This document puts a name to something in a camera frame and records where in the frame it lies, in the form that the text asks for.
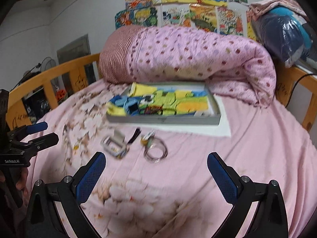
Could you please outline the person's left hand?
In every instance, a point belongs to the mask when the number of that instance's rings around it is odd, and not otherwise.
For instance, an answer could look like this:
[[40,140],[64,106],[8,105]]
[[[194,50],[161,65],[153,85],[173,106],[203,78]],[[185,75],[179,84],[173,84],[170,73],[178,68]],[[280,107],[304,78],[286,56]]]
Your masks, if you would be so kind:
[[27,197],[29,192],[26,187],[27,177],[29,175],[28,168],[20,169],[20,179],[16,182],[16,188],[18,191],[21,191],[24,197]]

